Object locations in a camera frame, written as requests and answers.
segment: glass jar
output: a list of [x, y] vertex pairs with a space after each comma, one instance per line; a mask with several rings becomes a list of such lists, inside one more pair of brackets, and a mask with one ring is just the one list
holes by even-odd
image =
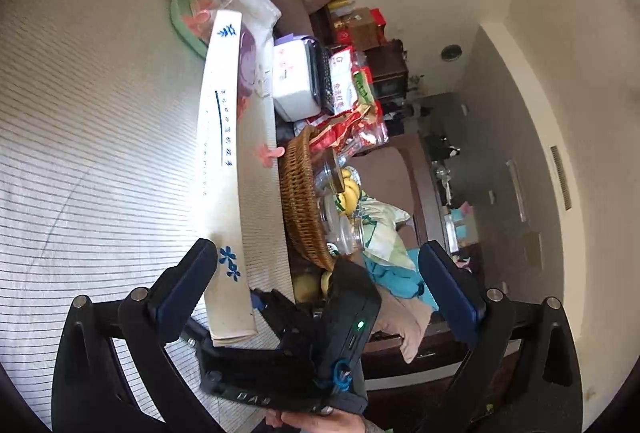
[[358, 223], [354, 228], [354, 223], [346, 215], [340, 215], [338, 228], [326, 236], [327, 247], [332, 256], [347, 256], [363, 250], [362, 221], [359, 222], [359, 230], [357, 225]]
[[335, 229], [340, 226], [340, 213], [335, 206], [334, 196], [325, 195], [318, 199], [318, 212], [320, 213], [320, 222], [324, 229], [324, 235], [332, 235]]
[[311, 159], [311, 167], [314, 173], [316, 196], [344, 193], [344, 179], [333, 148], [322, 150]]

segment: human hand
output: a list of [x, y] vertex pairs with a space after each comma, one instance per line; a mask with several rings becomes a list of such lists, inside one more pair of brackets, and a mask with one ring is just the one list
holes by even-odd
[[308, 433], [364, 433], [364, 421], [360, 415], [339, 409], [326, 416], [269, 409], [265, 421], [274, 428], [289, 424]]

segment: metal screw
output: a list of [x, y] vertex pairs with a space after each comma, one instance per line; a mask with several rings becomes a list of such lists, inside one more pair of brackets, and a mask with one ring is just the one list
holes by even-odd
[[497, 288], [491, 288], [486, 292], [486, 296], [491, 301], [498, 302], [502, 300], [502, 298], [504, 297], [504, 294]]
[[551, 296], [549, 299], [546, 300], [546, 304], [555, 310], [558, 310], [562, 306], [562, 303], [560, 302], [560, 300], [553, 296]]
[[73, 306], [76, 308], [82, 308], [86, 303], [86, 296], [81, 294], [80, 296], [76, 296], [73, 301]]
[[149, 294], [149, 291], [144, 287], [138, 287], [131, 291], [131, 299], [133, 301], [142, 301], [146, 298], [146, 295]]

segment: cardboard box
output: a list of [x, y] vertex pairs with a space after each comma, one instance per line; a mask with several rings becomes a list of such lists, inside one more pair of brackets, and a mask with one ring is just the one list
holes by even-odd
[[355, 9], [345, 22], [356, 50], [365, 51], [379, 45], [378, 26], [369, 9]]

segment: wicker basket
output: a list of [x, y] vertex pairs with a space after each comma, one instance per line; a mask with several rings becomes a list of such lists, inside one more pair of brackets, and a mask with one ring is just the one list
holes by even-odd
[[290, 140], [280, 159], [280, 194], [287, 235], [295, 249], [318, 267], [334, 270], [335, 258], [329, 254], [320, 222], [314, 191], [309, 140], [316, 134], [307, 126]]

